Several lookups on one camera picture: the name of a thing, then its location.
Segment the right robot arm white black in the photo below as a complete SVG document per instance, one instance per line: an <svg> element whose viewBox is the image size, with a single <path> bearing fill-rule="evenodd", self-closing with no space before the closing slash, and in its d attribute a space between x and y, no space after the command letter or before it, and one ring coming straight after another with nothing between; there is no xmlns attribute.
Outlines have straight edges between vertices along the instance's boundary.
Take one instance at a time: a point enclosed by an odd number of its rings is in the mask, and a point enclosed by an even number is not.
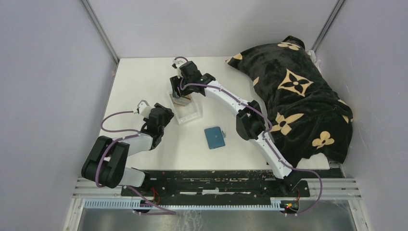
<svg viewBox="0 0 408 231"><path fill-rule="evenodd" d="M283 196L295 193L301 179L273 143L265 125L268 118L262 114L259 103L236 96L209 73L202 74L192 61L173 60L172 67L177 70L177 76L170 79L173 97L180 99L199 93L225 106L236 118L238 135L252 143L271 167L279 182L279 193Z"/></svg>

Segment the clear plastic tray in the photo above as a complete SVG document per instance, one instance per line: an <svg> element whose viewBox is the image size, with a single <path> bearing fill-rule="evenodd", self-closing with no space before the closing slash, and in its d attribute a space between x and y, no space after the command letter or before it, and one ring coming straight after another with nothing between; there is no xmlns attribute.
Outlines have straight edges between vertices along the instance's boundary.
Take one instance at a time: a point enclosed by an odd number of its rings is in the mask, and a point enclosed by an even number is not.
<svg viewBox="0 0 408 231"><path fill-rule="evenodd" d="M175 105L172 102L172 92L168 91L170 109L173 111L176 121L179 125L191 122L193 120L203 117L201 109L195 98L190 94L192 102L187 106Z"/></svg>

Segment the black blanket with beige flowers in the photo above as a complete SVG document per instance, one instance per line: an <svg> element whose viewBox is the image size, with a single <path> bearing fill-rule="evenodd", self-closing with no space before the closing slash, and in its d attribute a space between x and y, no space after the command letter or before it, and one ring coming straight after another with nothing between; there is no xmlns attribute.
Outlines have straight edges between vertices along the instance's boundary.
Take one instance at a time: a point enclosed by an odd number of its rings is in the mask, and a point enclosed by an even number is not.
<svg viewBox="0 0 408 231"><path fill-rule="evenodd" d="M246 49L227 64L252 80L272 123L274 143L291 165L316 154L345 161L353 112L322 77L301 39L288 36Z"/></svg>

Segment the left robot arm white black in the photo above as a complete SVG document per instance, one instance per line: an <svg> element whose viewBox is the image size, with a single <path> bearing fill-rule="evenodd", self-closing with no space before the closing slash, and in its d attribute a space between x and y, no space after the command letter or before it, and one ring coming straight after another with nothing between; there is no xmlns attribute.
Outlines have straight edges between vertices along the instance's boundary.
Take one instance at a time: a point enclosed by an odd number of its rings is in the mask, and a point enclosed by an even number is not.
<svg viewBox="0 0 408 231"><path fill-rule="evenodd" d="M154 106L142 100L131 114L143 117L140 130L130 128L131 135L110 138L99 136L81 170L81 176L95 182L96 186L115 188L119 185L133 186L137 194L144 196L151 191L151 182L146 180L147 173L126 166L130 155L155 149L164 136L165 127L174 117L170 108L159 103Z"/></svg>

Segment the blue leather card holder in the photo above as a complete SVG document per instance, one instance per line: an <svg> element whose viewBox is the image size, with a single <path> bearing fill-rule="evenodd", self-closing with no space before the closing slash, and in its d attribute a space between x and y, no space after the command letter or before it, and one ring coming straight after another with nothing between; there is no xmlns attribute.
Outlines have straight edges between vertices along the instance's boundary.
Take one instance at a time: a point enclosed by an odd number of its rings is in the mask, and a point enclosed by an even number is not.
<svg viewBox="0 0 408 231"><path fill-rule="evenodd" d="M225 134L220 127L206 128L204 129L204 134L210 150L224 147L226 145L224 140Z"/></svg>

